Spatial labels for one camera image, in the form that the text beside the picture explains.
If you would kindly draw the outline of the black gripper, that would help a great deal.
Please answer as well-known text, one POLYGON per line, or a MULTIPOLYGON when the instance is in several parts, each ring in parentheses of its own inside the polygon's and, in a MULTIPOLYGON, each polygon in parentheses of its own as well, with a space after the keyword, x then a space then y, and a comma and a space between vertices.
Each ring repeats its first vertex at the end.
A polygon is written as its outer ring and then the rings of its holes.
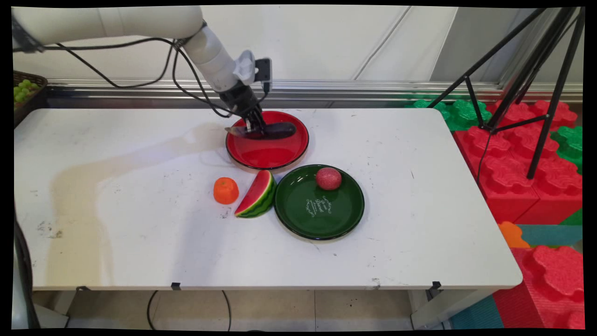
POLYGON ((267 135, 267 124, 262 116, 262 107, 249 85, 237 81, 230 89, 222 91, 218 95, 232 114, 243 119, 245 133, 254 133, 256 137, 267 135))

